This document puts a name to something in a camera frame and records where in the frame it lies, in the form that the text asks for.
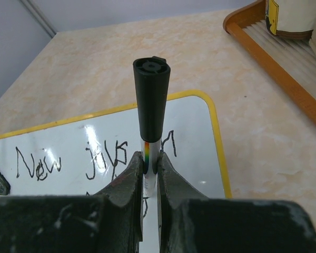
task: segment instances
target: metal strip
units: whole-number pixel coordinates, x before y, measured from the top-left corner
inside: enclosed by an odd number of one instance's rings
[[[19,0],[22,5],[28,10],[28,12],[35,18],[35,20],[40,24],[44,31],[53,38],[57,30],[50,23],[47,17],[43,14],[40,8],[32,0]]]

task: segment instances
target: wooden tray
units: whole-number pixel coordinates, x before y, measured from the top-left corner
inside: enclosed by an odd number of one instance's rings
[[[228,15],[223,28],[250,53],[316,124],[316,57],[308,41],[289,41],[265,28],[265,0]]]

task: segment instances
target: marker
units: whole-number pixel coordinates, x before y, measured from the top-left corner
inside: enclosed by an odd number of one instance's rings
[[[142,156],[144,195],[150,197],[157,178],[163,123],[171,69],[165,59],[142,58],[133,62]]]

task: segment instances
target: yellow border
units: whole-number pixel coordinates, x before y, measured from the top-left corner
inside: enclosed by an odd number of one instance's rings
[[[170,94],[167,96],[167,100],[180,99],[180,98],[183,98],[186,96],[198,96],[198,97],[200,97],[202,100],[205,101],[205,103],[207,104],[207,106],[209,108],[210,117],[211,117],[211,121],[212,121],[213,134],[214,134],[214,139],[215,139],[216,152],[218,154],[218,161],[219,161],[219,167],[220,167],[220,172],[221,172],[222,184],[223,184],[226,198],[231,198],[232,192],[231,192],[230,180],[229,180],[229,176],[228,176],[226,160],[225,160],[225,155],[224,155],[224,151],[223,151],[223,145],[222,145],[222,141],[221,141],[221,135],[220,135],[218,117],[216,115],[215,105],[214,105],[212,99],[210,98],[210,96],[208,96],[206,93],[199,91],[199,90],[187,90],[187,91],[173,93],[173,94]],[[12,137],[12,136],[20,135],[20,134],[24,134],[24,133],[30,133],[30,132],[34,132],[34,131],[38,131],[38,130],[43,130],[43,129],[47,129],[47,128],[52,128],[52,127],[56,127],[58,125],[69,124],[69,123],[77,122],[80,120],[86,120],[86,119],[91,119],[91,118],[95,118],[95,117],[99,117],[99,116],[104,116],[104,115],[108,115],[108,114],[115,113],[115,112],[126,111],[126,110],[130,110],[130,109],[133,109],[136,107],[137,107],[137,104],[132,103],[132,104],[124,105],[124,106],[114,107],[114,108],[107,109],[104,111],[80,115],[80,116],[76,116],[76,117],[65,119],[65,120],[54,121],[54,122],[50,122],[47,124],[33,126],[31,128],[27,128],[27,129],[22,129],[22,130],[9,132],[9,133],[0,134],[0,139]]]

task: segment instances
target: gray wall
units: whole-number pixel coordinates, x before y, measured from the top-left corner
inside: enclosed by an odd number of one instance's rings
[[[18,0],[0,0],[0,97],[50,39]]]
[[[33,0],[58,31],[216,11],[255,0]]]

